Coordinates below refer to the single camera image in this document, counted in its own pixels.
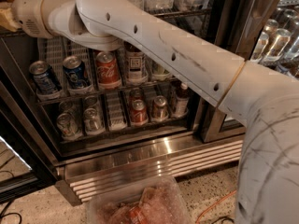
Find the blue silver can far left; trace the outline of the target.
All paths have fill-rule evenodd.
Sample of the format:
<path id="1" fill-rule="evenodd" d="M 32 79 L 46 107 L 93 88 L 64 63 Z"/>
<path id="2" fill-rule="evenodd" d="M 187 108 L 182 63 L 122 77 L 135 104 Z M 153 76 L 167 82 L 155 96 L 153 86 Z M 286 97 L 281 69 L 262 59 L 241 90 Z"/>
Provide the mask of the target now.
<path id="1" fill-rule="evenodd" d="M 38 90 L 44 94 L 54 94 L 62 89 L 52 67 L 44 61 L 36 61 L 29 66 L 29 73 Z"/>

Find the blue pepsi can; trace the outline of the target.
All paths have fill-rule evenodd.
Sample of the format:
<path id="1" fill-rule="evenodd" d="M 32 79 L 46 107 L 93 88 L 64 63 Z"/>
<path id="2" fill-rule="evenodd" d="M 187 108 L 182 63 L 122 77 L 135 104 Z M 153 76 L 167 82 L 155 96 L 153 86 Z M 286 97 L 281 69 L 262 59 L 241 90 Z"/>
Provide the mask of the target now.
<path id="1" fill-rule="evenodd" d="M 72 89 L 83 89 L 91 85 L 85 63 L 78 56 L 66 57 L 63 60 L 63 70 Z"/>

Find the red cola can front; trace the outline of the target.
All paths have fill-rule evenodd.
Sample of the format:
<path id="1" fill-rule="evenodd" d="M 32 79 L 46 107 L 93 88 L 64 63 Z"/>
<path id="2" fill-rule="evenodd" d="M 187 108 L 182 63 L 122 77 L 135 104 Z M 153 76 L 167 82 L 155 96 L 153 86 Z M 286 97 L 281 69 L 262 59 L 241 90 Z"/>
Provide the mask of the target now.
<path id="1" fill-rule="evenodd" d="M 117 60 L 112 52 L 99 52 L 95 57 L 95 64 L 100 84 L 112 85 L 121 79 Z"/>

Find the silver can bottom left front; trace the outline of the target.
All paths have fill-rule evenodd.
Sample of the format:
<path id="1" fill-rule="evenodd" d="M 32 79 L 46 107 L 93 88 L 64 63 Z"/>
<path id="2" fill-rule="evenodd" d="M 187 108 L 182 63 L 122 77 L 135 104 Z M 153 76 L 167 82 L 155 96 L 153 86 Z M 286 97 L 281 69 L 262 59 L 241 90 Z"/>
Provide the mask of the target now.
<path id="1" fill-rule="evenodd" d="M 79 133 L 79 127 L 74 117 L 69 113 L 62 113 L 56 119 L 56 124 L 65 138 L 75 138 Z"/>

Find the red can bottom rear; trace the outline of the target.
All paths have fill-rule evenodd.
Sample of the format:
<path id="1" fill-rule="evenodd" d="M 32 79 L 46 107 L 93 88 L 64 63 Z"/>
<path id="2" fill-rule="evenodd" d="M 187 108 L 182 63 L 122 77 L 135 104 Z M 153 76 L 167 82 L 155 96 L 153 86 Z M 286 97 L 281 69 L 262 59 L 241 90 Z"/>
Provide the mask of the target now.
<path id="1" fill-rule="evenodd" d="M 143 100 L 144 92 L 141 88 L 133 88 L 129 92 L 129 101 L 132 103 L 135 100 Z"/>

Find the open fridge door left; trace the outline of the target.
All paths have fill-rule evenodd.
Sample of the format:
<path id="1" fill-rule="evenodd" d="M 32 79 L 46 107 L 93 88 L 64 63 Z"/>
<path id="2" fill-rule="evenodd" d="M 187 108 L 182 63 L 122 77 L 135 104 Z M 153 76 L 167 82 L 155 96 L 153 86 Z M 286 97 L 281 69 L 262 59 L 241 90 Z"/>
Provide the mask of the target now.
<path id="1" fill-rule="evenodd" d="M 47 188 L 55 168 L 40 150 L 35 127 L 0 82 L 0 203 Z"/>

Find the green soda can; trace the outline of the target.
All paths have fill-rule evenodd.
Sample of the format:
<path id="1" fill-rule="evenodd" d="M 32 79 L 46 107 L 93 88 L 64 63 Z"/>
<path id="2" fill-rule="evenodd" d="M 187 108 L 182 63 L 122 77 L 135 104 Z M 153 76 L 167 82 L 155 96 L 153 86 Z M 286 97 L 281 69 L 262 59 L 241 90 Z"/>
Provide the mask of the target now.
<path id="1" fill-rule="evenodd" d="M 158 63 L 152 64 L 152 73 L 155 75 L 166 75 L 168 71 Z"/>

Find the red can bottom front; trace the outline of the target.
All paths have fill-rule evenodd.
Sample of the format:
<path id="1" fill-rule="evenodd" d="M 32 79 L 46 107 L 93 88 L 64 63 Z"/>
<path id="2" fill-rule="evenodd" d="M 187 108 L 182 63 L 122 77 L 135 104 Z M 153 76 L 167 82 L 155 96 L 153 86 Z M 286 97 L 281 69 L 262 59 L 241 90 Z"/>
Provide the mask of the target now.
<path id="1" fill-rule="evenodd" d="M 147 107 L 143 100 L 133 100 L 131 103 L 130 117 L 133 123 L 144 123 L 148 119 Z"/>

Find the red can in bin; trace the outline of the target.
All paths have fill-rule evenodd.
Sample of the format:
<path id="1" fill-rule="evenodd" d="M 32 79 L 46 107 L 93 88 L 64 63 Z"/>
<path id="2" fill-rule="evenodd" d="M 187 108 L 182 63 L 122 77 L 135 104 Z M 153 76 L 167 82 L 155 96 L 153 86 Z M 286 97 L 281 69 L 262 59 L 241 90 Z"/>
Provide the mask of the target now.
<path id="1" fill-rule="evenodd" d="M 148 221 L 138 206 L 131 208 L 128 215 L 132 224 L 148 224 Z"/>

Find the glass fridge door right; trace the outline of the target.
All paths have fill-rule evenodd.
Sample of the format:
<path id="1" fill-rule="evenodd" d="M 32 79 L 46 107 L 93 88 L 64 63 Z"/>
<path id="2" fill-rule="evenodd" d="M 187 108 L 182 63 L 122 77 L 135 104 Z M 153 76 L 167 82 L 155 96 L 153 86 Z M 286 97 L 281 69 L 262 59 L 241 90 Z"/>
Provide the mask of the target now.
<path id="1" fill-rule="evenodd" d="M 207 40 L 249 59 L 267 20 L 281 0 L 214 0 L 207 28 Z M 201 100 L 203 114 L 198 133 L 208 143 L 239 136 L 245 127 L 228 121 L 219 109 Z"/>

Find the brown tea bottle white cap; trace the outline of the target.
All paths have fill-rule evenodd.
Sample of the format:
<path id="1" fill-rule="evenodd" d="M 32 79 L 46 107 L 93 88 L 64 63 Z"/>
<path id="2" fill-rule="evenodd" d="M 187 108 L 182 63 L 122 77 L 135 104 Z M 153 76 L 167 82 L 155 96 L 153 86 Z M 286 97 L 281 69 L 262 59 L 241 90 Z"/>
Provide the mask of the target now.
<path id="1" fill-rule="evenodd" d="M 124 43 L 124 47 L 127 77 L 129 79 L 141 79 L 145 77 L 145 54 L 128 42 Z"/>

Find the small brown bottle bottom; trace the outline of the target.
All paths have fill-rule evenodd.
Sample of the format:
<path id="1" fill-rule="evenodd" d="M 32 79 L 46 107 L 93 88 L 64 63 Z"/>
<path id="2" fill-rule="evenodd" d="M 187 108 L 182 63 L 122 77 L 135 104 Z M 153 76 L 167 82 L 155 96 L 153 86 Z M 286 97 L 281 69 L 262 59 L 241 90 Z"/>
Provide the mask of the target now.
<path id="1" fill-rule="evenodd" d="M 175 116 L 181 117 L 185 114 L 189 99 L 188 86 L 185 83 L 181 83 L 175 90 L 173 97 L 172 111 Z"/>

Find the clear plastic bin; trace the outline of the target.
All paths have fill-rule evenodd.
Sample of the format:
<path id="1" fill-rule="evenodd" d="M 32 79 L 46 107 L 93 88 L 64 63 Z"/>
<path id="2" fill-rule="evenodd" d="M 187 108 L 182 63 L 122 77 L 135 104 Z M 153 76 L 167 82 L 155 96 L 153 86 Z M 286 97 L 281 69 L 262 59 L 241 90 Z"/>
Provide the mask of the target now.
<path id="1" fill-rule="evenodd" d="M 128 212 L 138 206 L 148 224 L 192 224 L 177 181 L 170 175 L 136 181 L 94 196 L 87 224 L 132 224 Z"/>

